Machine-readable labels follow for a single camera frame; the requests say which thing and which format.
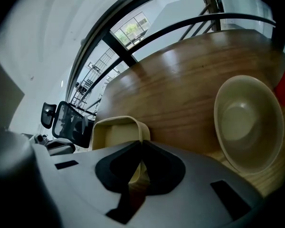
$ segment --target black mesh office chair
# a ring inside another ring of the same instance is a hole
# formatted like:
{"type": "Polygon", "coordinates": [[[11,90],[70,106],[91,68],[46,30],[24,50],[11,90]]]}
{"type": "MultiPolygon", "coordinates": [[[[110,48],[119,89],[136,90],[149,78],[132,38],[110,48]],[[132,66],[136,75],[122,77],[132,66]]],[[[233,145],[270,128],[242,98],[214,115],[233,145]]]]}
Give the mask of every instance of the black mesh office chair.
{"type": "Polygon", "coordinates": [[[45,128],[51,128],[56,138],[66,138],[72,143],[88,148],[92,136],[94,121],[78,113],[69,103],[59,103],[57,111],[55,104],[44,103],[41,113],[41,123],[45,128]]]}

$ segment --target round bowl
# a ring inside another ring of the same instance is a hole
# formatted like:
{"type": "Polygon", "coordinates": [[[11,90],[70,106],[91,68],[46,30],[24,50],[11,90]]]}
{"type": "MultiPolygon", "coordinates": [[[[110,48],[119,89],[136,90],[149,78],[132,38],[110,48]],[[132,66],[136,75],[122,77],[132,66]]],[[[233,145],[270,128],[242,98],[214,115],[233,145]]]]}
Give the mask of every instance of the round bowl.
{"type": "Polygon", "coordinates": [[[259,173],[279,154],[284,121],[272,91],[250,76],[235,76],[219,89],[214,104],[219,144],[238,171],[259,173]]]}

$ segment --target brown tabletop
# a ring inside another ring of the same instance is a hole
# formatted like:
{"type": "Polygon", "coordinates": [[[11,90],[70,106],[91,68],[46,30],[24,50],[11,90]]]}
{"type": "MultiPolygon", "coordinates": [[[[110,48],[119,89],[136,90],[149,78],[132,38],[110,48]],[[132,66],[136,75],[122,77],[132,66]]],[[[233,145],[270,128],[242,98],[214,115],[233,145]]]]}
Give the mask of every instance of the brown tabletop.
{"type": "MultiPolygon", "coordinates": [[[[211,156],[235,172],[216,137],[213,107],[220,86],[249,75],[273,89],[285,69],[285,54],[255,30],[208,33],[166,47],[108,84],[96,121],[129,115],[145,123],[151,140],[211,156]]],[[[285,107],[282,107],[285,121],[285,107]]],[[[239,173],[263,196],[285,178],[285,135],[281,152],[266,171],[239,173]]]]}

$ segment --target window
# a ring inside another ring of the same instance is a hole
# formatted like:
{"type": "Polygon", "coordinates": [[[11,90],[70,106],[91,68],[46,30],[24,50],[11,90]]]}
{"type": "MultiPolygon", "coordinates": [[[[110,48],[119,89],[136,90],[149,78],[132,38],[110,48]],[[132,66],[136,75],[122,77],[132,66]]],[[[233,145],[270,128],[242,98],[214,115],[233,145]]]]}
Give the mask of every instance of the window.
{"type": "Polygon", "coordinates": [[[143,12],[130,19],[114,34],[128,48],[139,43],[150,28],[150,23],[143,12]]]}

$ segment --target bowl rim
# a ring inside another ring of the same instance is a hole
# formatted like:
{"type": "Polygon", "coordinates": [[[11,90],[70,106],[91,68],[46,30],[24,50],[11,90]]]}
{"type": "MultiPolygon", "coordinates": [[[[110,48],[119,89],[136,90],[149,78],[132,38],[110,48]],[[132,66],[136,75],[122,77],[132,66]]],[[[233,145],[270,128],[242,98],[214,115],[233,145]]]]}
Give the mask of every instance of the bowl rim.
{"type": "Polygon", "coordinates": [[[217,95],[215,97],[215,102],[214,102],[214,110],[213,110],[213,113],[214,113],[214,125],[215,125],[215,132],[217,134],[217,138],[218,138],[218,142],[219,142],[219,145],[227,159],[227,161],[232,165],[232,167],[234,167],[236,170],[242,172],[242,173],[248,173],[248,174],[258,174],[258,173],[261,173],[263,171],[265,171],[266,169],[268,169],[272,163],[276,160],[276,158],[278,157],[279,153],[280,153],[280,150],[282,148],[282,144],[283,144],[283,139],[284,139],[284,117],[283,117],[283,112],[282,112],[282,109],[281,109],[281,106],[275,96],[275,94],[272,92],[272,90],[266,85],[264,84],[261,80],[258,80],[257,78],[254,78],[252,76],[248,76],[248,75],[237,75],[237,76],[233,76],[229,79],[227,79],[222,85],[221,87],[219,88],[218,92],[217,92],[217,95]],[[274,109],[276,110],[276,113],[277,113],[277,118],[280,118],[281,120],[281,139],[279,140],[279,142],[277,143],[277,148],[276,148],[276,151],[270,156],[270,158],[272,158],[272,160],[266,165],[264,166],[262,169],[258,170],[258,171],[248,171],[247,169],[245,168],[241,168],[239,165],[237,165],[233,160],[232,158],[229,156],[229,154],[227,153],[225,147],[224,147],[224,144],[222,142],[222,139],[221,139],[221,136],[219,134],[219,123],[218,123],[218,97],[220,95],[220,93],[222,92],[222,89],[227,85],[227,84],[230,84],[230,82],[233,82],[233,81],[238,81],[240,79],[244,79],[244,80],[253,80],[255,82],[257,82],[260,86],[262,86],[262,89],[264,89],[264,91],[266,91],[270,96],[272,96],[271,98],[273,99],[273,107],[274,109]]]}

